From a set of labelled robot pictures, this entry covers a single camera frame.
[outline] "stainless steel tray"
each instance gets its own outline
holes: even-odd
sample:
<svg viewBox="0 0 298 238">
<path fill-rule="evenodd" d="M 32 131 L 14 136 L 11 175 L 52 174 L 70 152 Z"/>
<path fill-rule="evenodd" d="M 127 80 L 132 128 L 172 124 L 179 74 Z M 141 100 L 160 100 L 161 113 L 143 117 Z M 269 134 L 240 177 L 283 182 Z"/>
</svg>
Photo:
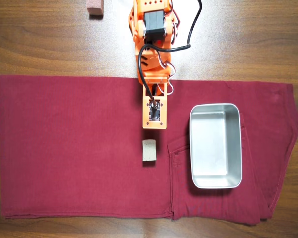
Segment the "stainless steel tray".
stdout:
<svg viewBox="0 0 298 238">
<path fill-rule="evenodd" d="M 242 143 L 236 105 L 204 104 L 190 113 L 192 180 L 198 188 L 234 188 L 242 181 Z"/>
</svg>

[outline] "orange robotic arm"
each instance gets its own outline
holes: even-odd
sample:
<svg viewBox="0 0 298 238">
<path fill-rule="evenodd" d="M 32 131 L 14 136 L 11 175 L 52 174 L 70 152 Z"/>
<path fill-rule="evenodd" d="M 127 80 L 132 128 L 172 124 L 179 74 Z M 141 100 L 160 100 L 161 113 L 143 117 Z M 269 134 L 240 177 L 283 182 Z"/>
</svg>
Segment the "orange robotic arm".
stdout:
<svg viewBox="0 0 298 238">
<path fill-rule="evenodd" d="M 174 42 L 179 20 L 169 0 L 134 0 L 129 14 L 129 28 L 135 42 L 136 62 L 144 44 L 153 44 L 169 49 Z M 141 69 L 146 86 L 138 72 L 139 83 L 143 85 L 143 128 L 166 129 L 167 95 L 171 74 L 171 53 L 144 48 L 141 54 Z"/>
</svg>

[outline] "small block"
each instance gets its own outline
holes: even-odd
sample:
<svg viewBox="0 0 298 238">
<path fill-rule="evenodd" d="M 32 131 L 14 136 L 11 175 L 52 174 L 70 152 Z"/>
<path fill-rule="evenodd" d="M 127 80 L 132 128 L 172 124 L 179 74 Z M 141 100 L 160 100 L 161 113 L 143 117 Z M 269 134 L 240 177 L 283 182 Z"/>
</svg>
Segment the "small block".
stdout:
<svg viewBox="0 0 298 238">
<path fill-rule="evenodd" d="M 157 160 L 155 140 L 143 140 L 143 161 Z"/>
<path fill-rule="evenodd" d="M 104 15 L 104 0 L 87 0 L 86 5 L 89 15 Z"/>
</svg>

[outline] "robotic arm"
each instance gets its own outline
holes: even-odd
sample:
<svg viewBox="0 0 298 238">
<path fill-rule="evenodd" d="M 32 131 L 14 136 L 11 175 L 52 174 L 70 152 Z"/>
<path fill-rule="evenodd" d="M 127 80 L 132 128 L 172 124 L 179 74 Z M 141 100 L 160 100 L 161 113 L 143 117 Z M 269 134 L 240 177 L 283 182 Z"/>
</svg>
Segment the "robotic arm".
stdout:
<svg viewBox="0 0 298 238">
<path fill-rule="evenodd" d="M 202 9 L 191 26 L 187 45 L 171 48 L 180 20 L 172 0 L 134 0 L 129 28 L 135 42 L 138 79 L 143 85 L 143 128 L 167 128 L 167 96 L 173 93 L 170 82 L 175 74 L 171 52 L 190 47 L 190 37 Z"/>
</svg>

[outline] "table surface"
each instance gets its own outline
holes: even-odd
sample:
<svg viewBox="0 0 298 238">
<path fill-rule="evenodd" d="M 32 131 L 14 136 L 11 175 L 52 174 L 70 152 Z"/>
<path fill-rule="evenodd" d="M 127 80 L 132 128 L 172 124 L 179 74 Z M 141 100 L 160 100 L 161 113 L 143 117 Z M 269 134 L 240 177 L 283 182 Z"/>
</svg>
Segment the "table surface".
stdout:
<svg viewBox="0 0 298 238">
<path fill-rule="evenodd" d="M 0 0 L 0 74 L 137 77 L 128 28 L 132 0 Z M 196 0 L 174 0 L 186 43 Z M 298 107 L 298 0 L 203 0 L 192 47 L 172 53 L 181 80 L 294 84 Z M 5 220 L 0 237 L 298 237 L 298 141 L 273 219 L 250 227 L 204 218 Z"/>
</svg>

